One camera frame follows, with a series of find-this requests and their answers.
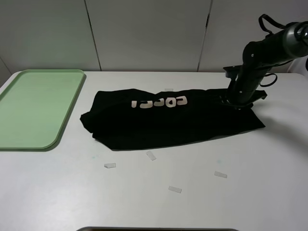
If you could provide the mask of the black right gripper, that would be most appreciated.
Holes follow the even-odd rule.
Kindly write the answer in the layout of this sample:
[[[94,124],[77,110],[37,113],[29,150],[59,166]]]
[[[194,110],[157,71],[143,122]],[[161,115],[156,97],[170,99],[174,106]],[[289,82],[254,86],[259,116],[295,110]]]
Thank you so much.
[[[266,97],[267,94],[264,90],[255,90],[247,98],[240,92],[234,93],[230,89],[219,89],[218,104],[240,110],[243,108],[251,108],[254,102],[264,100]]]

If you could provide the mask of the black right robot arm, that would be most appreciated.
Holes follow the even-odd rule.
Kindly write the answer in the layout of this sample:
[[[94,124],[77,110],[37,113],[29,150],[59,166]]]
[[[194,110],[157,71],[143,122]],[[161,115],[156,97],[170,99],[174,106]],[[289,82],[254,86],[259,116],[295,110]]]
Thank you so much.
[[[265,14],[258,21],[261,29],[267,32],[266,37],[245,46],[242,65],[224,68],[226,77],[231,80],[220,97],[224,105],[242,108],[265,99],[265,91],[257,88],[264,77],[271,75],[269,71],[308,54],[306,21],[282,25]]]

